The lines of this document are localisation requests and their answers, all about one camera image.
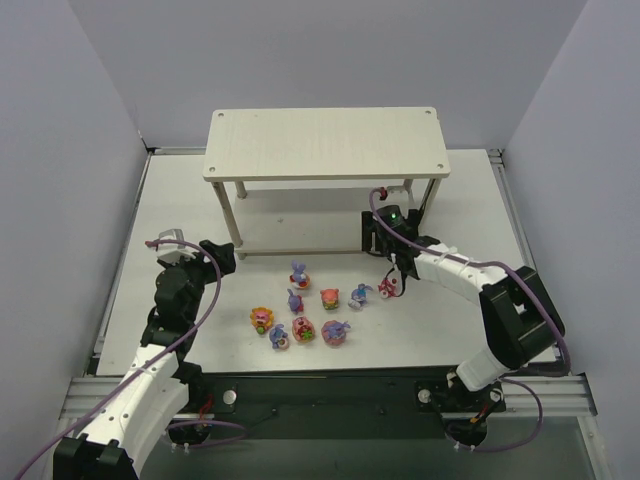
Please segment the red white strawberry toy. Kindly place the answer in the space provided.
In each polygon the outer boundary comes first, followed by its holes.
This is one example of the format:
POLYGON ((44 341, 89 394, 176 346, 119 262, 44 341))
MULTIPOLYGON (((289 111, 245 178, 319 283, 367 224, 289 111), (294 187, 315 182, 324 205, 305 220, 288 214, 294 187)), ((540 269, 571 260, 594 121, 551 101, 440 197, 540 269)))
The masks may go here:
POLYGON ((378 285, 378 292, 382 299, 397 298, 400 294, 398 280, 396 278, 383 278, 378 285))

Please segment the pink bear burger toy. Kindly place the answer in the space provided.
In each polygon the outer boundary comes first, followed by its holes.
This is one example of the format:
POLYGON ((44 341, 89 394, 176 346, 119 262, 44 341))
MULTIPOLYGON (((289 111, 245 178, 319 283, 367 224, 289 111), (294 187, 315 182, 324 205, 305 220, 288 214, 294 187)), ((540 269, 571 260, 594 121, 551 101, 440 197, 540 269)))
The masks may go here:
POLYGON ((337 288, 321 290, 320 297, 325 310, 335 310, 339 307, 340 291, 337 288))

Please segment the pink bear clover toy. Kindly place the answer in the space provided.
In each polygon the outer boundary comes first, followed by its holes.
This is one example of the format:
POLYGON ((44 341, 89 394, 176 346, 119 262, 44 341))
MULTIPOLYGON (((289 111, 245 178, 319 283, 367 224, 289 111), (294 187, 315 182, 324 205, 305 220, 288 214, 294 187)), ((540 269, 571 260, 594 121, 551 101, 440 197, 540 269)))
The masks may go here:
POLYGON ((292 334, 297 342, 308 343, 315 338, 315 327, 306 316, 299 316, 292 321, 292 334))

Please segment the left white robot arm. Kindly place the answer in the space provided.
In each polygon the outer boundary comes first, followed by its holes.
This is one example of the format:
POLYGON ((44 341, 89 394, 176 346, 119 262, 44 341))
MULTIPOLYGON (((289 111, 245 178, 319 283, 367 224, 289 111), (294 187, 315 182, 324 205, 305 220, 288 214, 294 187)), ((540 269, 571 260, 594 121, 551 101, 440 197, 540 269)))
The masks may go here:
POLYGON ((118 386, 60 439, 55 479, 138 478, 173 417, 203 398, 202 369, 186 356, 212 312, 200 307, 206 287, 236 270, 234 246, 169 233, 147 245, 162 270, 139 347, 118 386))

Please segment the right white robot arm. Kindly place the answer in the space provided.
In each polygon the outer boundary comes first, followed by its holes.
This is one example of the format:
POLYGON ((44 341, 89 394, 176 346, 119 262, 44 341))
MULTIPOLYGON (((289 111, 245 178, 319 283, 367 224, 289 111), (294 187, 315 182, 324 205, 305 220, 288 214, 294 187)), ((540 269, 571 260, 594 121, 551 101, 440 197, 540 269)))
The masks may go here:
POLYGON ((486 346, 448 375, 449 386, 479 392, 552 346, 564 362, 556 374, 567 374, 566 329, 538 272, 473 260, 434 237, 420 236, 416 219, 415 210, 405 217, 397 205, 363 211, 362 251, 388 259, 402 282, 432 282, 480 308, 486 346))

